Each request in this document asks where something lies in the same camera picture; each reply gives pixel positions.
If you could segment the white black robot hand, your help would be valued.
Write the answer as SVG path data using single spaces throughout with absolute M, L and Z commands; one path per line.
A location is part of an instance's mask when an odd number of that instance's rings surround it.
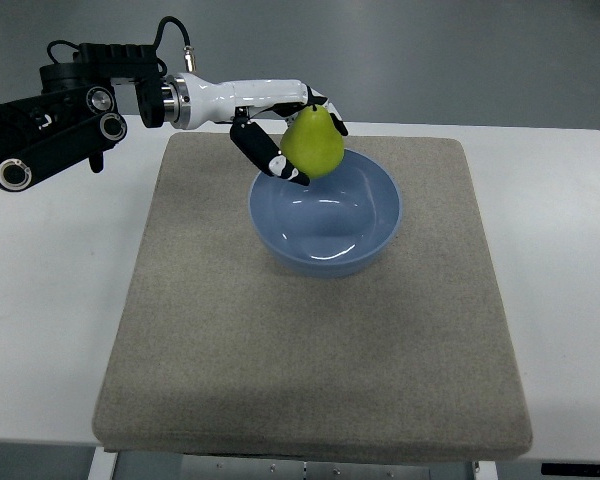
M 167 76 L 162 85 L 165 120 L 174 128 L 196 129 L 206 122 L 231 123 L 237 109 L 246 117 L 234 119 L 230 139 L 262 173 L 302 186 L 309 177 L 282 154 L 272 138 L 254 121 L 272 112 L 285 121 L 306 106 L 325 108 L 341 136 L 349 131 L 329 99 L 294 79 L 239 80 L 210 83 L 192 73 Z

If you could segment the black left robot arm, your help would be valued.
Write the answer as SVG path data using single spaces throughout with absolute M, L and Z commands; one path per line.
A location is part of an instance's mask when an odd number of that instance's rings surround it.
M 308 168 L 283 153 L 254 119 L 273 112 L 297 126 L 309 113 L 324 113 L 341 140 L 348 131 L 329 99 L 299 80 L 206 82 L 196 74 L 194 49 L 185 32 L 186 70 L 171 75 L 158 56 L 167 24 L 186 29 L 167 16 L 148 45 L 75 45 L 72 62 L 53 59 L 41 67 L 40 95 L 0 104 L 0 189 L 24 191 L 83 160 L 93 172 L 101 172 L 105 152 L 127 134 L 114 90 L 122 84 L 134 86 L 146 127 L 170 123 L 195 130 L 206 122 L 227 124 L 231 140 L 262 173 L 308 184 Z

